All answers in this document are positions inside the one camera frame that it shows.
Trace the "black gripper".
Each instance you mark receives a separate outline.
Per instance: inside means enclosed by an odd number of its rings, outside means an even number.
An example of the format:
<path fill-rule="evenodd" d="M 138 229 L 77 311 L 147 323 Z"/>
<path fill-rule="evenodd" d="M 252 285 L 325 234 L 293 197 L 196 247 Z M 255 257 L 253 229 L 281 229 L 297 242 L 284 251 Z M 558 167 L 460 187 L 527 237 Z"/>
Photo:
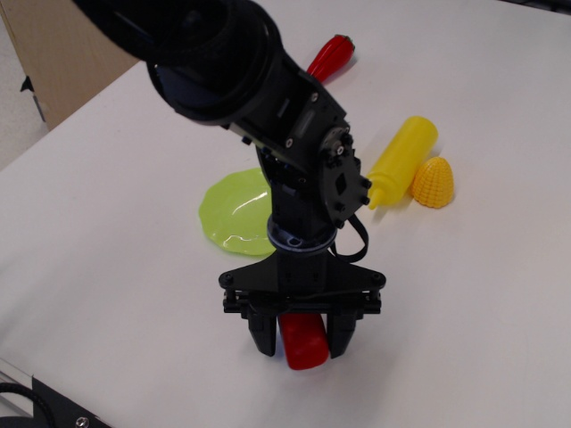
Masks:
<path fill-rule="evenodd" d="M 381 309 L 383 274 L 341 260 L 329 251 L 302 257 L 276 251 L 266 259 L 220 275 L 226 313 L 247 314 L 257 350 L 273 357 L 277 316 L 285 313 L 327 314 L 331 358 L 347 350 L 357 322 Z"/>

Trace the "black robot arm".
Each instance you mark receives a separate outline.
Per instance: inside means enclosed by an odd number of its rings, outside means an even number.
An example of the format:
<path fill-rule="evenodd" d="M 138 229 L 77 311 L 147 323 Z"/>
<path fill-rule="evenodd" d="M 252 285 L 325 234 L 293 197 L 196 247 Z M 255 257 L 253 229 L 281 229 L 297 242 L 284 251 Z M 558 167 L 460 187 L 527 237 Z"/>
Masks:
<path fill-rule="evenodd" d="M 381 309 L 385 277 L 336 251 L 345 224 L 359 234 L 369 202 L 343 108 L 286 53 L 278 28 L 252 1 L 80 1 L 117 46 L 146 63 L 178 114 L 256 147 L 271 189 L 274 252 L 219 278 L 223 308 L 273 355 L 285 315 L 322 315 L 329 355 L 343 355 L 357 322 Z"/>

